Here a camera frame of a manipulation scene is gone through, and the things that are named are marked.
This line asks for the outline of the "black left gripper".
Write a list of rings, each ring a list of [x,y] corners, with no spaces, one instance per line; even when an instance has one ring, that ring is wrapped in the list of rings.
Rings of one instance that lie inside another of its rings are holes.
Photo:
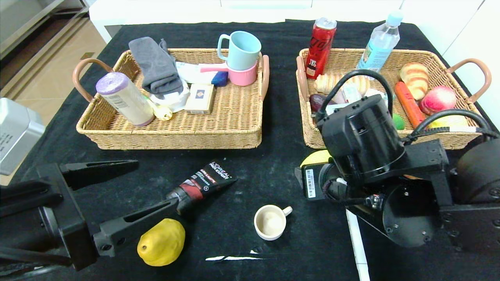
[[[92,240],[73,190],[138,168],[137,160],[47,164],[36,168],[37,178],[1,186],[1,263],[82,270],[95,263],[98,255],[115,257],[125,245],[174,214],[179,200],[103,222]]]

